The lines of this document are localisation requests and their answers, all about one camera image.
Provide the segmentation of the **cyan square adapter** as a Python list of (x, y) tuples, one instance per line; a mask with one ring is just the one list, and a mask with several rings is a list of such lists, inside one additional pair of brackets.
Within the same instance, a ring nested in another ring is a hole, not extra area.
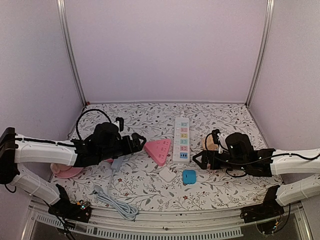
[(182, 182), (185, 185), (193, 185), (197, 181), (197, 175), (195, 170), (186, 169), (182, 172)]

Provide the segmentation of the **beige cube socket plug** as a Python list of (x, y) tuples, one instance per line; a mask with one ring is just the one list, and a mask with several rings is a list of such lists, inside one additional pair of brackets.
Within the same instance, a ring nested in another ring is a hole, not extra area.
[(209, 134), (208, 137), (202, 139), (202, 148), (203, 150), (217, 151), (219, 146), (214, 143), (213, 136)]

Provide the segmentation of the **white cube socket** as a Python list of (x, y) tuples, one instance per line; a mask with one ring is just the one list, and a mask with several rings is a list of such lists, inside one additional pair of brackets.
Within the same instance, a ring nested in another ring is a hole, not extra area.
[(176, 177), (176, 174), (169, 168), (163, 168), (158, 174), (166, 183), (170, 183)]

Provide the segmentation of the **white power strip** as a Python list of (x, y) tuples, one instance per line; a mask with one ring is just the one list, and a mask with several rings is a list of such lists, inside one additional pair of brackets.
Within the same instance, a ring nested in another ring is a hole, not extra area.
[(174, 122), (172, 162), (187, 165), (190, 157), (190, 120), (182, 112)]

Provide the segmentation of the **pink triangular socket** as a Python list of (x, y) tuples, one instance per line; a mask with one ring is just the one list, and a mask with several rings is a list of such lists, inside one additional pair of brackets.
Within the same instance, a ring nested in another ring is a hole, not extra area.
[(170, 146), (171, 140), (165, 138), (146, 142), (144, 150), (158, 166), (163, 167), (166, 163)]

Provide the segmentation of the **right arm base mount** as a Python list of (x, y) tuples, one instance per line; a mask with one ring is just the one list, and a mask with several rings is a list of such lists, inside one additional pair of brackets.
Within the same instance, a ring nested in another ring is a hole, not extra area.
[(245, 223), (251, 223), (283, 215), (284, 207), (276, 201), (279, 187), (280, 185), (270, 187), (262, 203), (241, 208), (240, 218)]

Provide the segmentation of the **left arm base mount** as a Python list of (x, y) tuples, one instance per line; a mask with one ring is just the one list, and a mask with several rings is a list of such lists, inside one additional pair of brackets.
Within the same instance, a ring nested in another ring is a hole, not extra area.
[(65, 188), (59, 184), (55, 186), (59, 192), (59, 200), (49, 205), (48, 213), (62, 219), (88, 223), (92, 213), (91, 203), (84, 200), (72, 203)]

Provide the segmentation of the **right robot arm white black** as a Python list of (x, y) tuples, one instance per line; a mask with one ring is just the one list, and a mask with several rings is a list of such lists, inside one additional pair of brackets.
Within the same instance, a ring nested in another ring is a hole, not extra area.
[(249, 136), (235, 132), (225, 139), (222, 146), (218, 129), (210, 136), (217, 150), (205, 148), (193, 156), (192, 160), (203, 170), (239, 170), (252, 177), (272, 177), (283, 174), (309, 174), (299, 181), (277, 185), (268, 189), (265, 202), (259, 206), (262, 218), (269, 218), (279, 206), (308, 199), (320, 193), (320, 150), (298, 150), (296, 152), (263, 148), (255, 150)]

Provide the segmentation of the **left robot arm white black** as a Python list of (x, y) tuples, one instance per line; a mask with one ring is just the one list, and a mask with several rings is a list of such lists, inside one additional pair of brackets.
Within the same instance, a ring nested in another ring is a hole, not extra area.
[(122, 136), (122, 130), (119, 121), (104, 122), (96, 125), (86, 139), (54, 141), (25, 137), (8, 127), (0, 137), (0, 183), (21, 188), (54, 205), (63, 217), (70, 217), (75, 211), (74, 205), (69, 202), (64, 188), (47, 182), (23, 164), (49, 163), (85, 168), (140, 152), (146, 138), (138, 133)]

